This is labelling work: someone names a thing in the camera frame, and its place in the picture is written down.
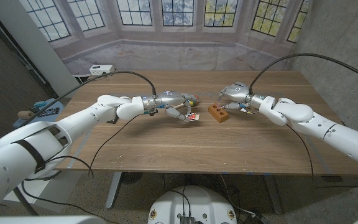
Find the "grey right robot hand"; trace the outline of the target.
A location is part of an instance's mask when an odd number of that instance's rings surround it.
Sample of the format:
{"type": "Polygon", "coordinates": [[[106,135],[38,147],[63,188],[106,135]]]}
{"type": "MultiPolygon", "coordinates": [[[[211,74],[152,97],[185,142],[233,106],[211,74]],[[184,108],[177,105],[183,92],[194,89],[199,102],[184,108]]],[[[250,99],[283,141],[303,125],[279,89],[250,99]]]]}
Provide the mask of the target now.
{"type": "Polygon", "coordinates": [[[250,105],[250,100],[247,99],[249,96],[249,87],[245,83],[235,82],[232,85],[225,86],[218,95],[218,100],[222,97],[226,97],[231,100],[231,103],[222,105],[222,109],[228,110],[240,110],[247,114],[256,114],[259,112],[258,108],[250,105]]]}

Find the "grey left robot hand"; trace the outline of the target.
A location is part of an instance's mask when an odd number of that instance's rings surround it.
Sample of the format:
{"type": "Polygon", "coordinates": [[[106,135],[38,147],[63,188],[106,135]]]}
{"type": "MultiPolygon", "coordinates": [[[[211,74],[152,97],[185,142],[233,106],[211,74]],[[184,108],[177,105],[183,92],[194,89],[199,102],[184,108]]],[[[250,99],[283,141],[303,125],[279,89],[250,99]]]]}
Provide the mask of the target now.
{"type": "Polygon", "coordinates": [[[196,106],[200,99],[197,95],[188,93],[179,93],[176,91],[165,91],[155,96],[143,96],[142,102],[144,106],[144,113],[154,115],[159,108],[165,108],[167,115],[178,118],[186,123],[190,122],[189,116],[191,114],[191,107],[196,106]],[[181,114],[176,108],[176,105],[183,104],[187,107],[187,114],[181,114]]]}

